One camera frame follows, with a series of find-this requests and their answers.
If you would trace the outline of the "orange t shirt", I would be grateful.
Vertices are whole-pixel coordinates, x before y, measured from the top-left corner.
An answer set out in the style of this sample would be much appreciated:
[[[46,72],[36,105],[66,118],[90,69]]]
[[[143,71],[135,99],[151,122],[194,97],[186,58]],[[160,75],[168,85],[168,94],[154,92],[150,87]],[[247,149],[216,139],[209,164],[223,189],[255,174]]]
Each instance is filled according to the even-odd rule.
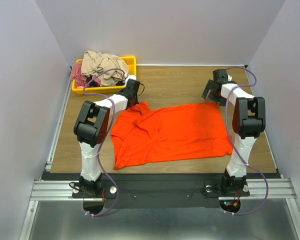
[[[151,109],[144,101],[117,117],[110,136],[116,170],[147,163],[223,157],[233,152],[215,102]]]

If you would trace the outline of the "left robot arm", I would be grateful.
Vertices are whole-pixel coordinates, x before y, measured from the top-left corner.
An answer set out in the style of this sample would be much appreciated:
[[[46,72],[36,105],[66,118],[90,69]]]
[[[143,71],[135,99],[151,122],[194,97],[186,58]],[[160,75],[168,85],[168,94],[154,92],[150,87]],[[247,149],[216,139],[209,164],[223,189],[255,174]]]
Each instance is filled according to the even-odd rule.
[[[138,104],[140,82],[135,75],[128,75],[124,88],[100,101],[86,100],[80,109],[73,132],[81,152],[82,169],[78,185],[73,189],[95,196],[102,188],[102,168],[98,157],[107,137],[110,117]]]

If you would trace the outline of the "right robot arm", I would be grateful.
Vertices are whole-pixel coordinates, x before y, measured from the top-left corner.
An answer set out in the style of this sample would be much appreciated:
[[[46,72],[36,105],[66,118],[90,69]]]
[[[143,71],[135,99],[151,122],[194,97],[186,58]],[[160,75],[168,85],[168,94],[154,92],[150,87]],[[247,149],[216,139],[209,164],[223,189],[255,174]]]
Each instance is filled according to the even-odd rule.
[[[213,79],[207,82],[201,96],[225,106],[226,112],[230,104],[234,106],[234,138],[230,135],[228,123],[225,124],[233,151],[221,179],[220,191],[224,194],[247,193],[247,168],[260,173],[249,164],[249,158],[257,138],[266,128],[266,101],[244,91],[226,69],[216,69],[212,74]]]

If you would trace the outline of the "yellow plastic bin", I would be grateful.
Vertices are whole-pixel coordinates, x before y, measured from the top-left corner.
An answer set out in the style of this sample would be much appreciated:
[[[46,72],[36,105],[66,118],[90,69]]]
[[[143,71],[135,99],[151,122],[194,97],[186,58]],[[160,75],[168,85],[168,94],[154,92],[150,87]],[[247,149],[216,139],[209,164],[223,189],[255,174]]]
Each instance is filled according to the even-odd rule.
[[[121,56],[120,57],[128,66],[129,71],[125,75],[126,78],[130,76],[137,75],[137,60],[135,56]],[[116,85],[116,86],[99,86],[99,87],[88,87],[85,92],[89,93],[99,93],[99,94],[113,94],[119,92],[124,85]],[[75,94],[79,96],[83,96],[84,92],[82,88],[77,88],[76,82],[73,79],[70,88]]]

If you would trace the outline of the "black garment in bin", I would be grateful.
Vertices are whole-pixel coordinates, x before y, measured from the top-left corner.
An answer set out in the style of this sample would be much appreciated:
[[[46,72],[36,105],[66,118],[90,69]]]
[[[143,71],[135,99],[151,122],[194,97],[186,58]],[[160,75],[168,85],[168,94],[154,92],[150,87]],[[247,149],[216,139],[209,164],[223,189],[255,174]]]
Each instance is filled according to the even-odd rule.
[[[96,76],[87,76],[86,83],[88,84],[88,88],[97,88],[101,85],[101,81]]]

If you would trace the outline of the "beige t shirt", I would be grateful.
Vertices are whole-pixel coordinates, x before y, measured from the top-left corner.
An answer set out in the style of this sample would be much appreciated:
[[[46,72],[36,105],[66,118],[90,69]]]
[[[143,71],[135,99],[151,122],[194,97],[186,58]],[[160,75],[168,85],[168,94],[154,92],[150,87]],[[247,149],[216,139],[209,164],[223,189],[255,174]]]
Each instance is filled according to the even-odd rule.
[[[101,87],[116,86],[129,74],[129,67],[119,56],[86,50],[81,64],[81,74],[97,77]]]

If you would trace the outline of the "pink t shirt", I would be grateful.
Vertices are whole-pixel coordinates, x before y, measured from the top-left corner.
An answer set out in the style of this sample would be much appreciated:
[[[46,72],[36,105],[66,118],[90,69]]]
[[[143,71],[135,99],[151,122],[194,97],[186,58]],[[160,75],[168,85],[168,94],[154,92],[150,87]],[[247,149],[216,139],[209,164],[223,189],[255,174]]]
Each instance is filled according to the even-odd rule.
[[[76,62],[71,70],[70,77],[77,88],[83,89],[87,84],[87,76],[82,74],[81,67],[82,61]]]

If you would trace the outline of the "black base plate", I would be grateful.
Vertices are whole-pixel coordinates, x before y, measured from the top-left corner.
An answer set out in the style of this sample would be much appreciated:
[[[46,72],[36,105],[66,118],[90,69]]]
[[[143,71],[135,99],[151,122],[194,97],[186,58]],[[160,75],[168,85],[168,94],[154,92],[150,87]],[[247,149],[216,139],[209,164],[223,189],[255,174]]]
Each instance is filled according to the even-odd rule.
[[[95,183],[55,174],[36,181],[31,197],[38,201],[78,201],[86,214],[100,216],[117,209],[219,208],[237,212],[240,201],[253,196],[252,176],[227,178],[219,173],[102,174]]]

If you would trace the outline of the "aluminium frame rail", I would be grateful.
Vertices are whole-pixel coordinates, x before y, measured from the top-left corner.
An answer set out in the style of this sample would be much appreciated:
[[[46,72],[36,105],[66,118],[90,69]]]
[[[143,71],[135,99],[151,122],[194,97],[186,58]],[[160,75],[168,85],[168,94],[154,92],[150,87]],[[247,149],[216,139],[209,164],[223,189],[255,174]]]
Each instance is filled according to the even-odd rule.
[[[62,99],[60,112],[59,112],[59,115],[58,115],[58,118],[57,118],[56,126],[54,128],[54,132],[53,132],[53,138],[52,138],[50,147],[48,149],[48,155],[47,155],[47,159],[45,161],[45,165],[44,165],[44,169],[43,169],[42,173],[45,173],[46,171],[49,172],[51,170],[51,167],[52,167],[52,163],[53,163],[53,160],[54,160],[54,155],[55,155],[55,151],[56,151],[56,147],[57,147],[57,143],[58,143],[58,139],[59,139],[63,119],[64,119],[66,108],[67,108],[67,103],[68,103],[70,92],[71,92],[72,80],[71,80],[70,76],[68,77],[65,86],[66,86],[66,89],[65,89],[65,92],[64,92],[64,97]],[[22,225],[22,228],[21,228],[21,231],[20,231],[20,236],[19,236],[20,240],[29,240],[30,239],[33,224],[34,224],[34,221],[35,221],[37,208],[38,208],[38,204],[39,204],[39,200],[33,200],[32,199],[32,193],[33,193],[33,189],[35,187],[35,183],[37,181],[40,181],[41,179],[42,179],[42,176],[40,176],[39,179],[35,179],[33,181],[33,184],[32,184],[32,187],[31,187],[31,192],[30,192],[30,197],[29,197],[29,203],[28,203],[27,210],[26,210],[26,213],[25,213],[23,225]]]

